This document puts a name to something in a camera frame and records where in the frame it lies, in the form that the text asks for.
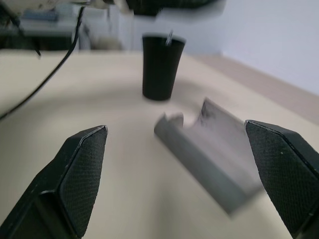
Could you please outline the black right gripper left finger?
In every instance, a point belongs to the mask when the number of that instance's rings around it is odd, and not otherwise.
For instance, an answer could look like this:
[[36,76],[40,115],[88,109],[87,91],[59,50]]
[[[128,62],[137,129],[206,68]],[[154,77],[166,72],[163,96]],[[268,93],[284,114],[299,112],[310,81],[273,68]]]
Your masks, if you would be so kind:
[[0,239],[82,239],[99,191],[106,125],[65,140],[0,226]]

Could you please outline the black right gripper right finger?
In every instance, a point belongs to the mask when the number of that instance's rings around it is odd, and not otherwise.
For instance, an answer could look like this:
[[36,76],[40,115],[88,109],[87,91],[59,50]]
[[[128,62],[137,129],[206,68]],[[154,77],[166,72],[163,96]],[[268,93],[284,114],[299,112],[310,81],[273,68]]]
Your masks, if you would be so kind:
[[297,132],[245,122],[261,182],[293,239],[319,239],[319,153]]

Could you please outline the black tapered cup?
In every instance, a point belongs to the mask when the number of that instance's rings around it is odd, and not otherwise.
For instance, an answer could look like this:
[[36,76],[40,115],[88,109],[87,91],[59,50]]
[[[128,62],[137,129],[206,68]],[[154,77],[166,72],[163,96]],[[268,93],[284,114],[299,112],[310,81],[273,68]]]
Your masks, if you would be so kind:
[[171,98],[177,69],[186,44],[184,38],[172,36],[167,45],[164,34],[146,33],[143,44],[142,93],[153,101]]

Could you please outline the background desk with clutter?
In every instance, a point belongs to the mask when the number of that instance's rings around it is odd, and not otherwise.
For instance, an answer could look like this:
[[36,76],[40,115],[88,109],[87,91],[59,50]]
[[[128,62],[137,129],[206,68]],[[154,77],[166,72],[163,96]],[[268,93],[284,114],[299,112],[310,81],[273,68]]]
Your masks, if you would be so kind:
[[114,0],[0,0],[0,19],[9,20],[19,35],[74,36],[73,6],[107,9]]

